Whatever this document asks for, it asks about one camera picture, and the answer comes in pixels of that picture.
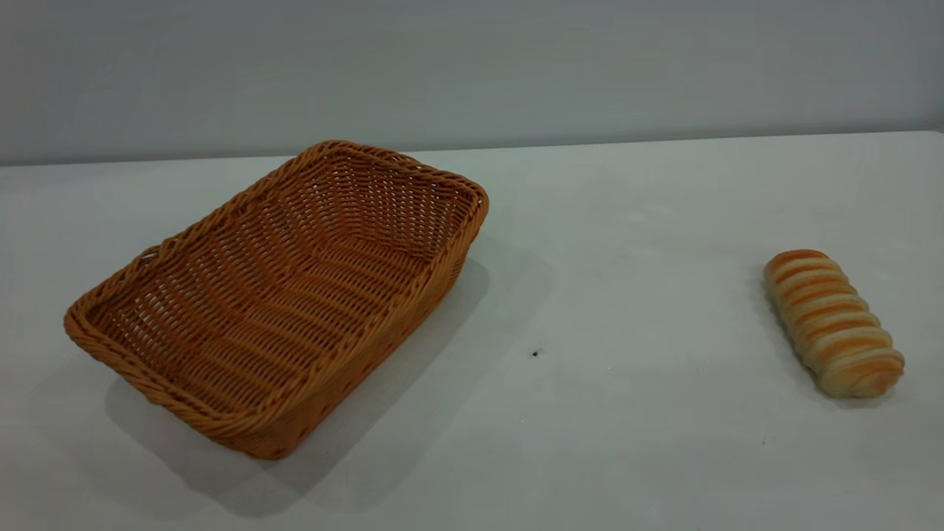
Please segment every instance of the bread roll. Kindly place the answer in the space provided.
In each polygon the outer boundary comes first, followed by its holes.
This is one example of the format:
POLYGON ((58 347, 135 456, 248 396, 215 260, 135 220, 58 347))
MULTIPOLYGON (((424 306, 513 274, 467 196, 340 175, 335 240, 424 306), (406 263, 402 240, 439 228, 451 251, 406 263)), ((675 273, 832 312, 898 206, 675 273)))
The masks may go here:
POLYGON ((885 394, 904 374, 902 354, 836 262, 812 249, 782 252, 764 269, 800 360, 835 398, 885 394))

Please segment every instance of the rectangular basket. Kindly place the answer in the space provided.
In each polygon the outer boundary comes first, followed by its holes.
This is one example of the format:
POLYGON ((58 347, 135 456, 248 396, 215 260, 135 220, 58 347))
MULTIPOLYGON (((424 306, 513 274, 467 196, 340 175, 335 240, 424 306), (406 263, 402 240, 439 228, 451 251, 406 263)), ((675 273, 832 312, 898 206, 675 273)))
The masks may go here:
POLYGON ((278 459, 442 300, 487 212, 468 179, 324 142, 82 296, 65 329, 196 431, 278 459))

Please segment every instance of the table surface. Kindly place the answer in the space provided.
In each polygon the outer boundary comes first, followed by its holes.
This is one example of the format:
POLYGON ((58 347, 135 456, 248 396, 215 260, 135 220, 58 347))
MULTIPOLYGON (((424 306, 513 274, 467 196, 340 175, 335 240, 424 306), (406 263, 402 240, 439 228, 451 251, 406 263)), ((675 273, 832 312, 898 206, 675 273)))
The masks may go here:
POLYGON ((0 168, 0 528, 940 528, 944 135, 414 155, 491 213, 440 308, 279 462, 151 405, 61 318, 285 158, 0 168), (816 390, 761 286, 788 248, 832 255, 895 337, 889 395, 816 390))

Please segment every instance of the gray wall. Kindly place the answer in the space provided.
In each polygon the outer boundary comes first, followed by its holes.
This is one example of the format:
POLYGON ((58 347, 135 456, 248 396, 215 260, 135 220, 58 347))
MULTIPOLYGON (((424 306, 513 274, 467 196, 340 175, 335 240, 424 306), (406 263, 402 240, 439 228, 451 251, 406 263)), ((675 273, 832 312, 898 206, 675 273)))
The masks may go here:
POLYGON ((0 0, 0 163, 931 128, 942 0, 0 0))

